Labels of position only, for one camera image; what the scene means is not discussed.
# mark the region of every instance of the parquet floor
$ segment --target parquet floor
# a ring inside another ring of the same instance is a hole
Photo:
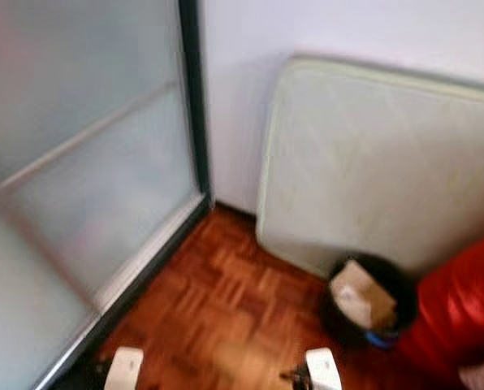
[[[289,389],[279,372],[333,349],[345,390],[401,388],[390,357],[344,353],[318,322],[323,280],[267,254],[254,221],[217,206],[112,332],[99,356],[144,350],[138,390]],[[421,388],[411,380],[404,390]]]

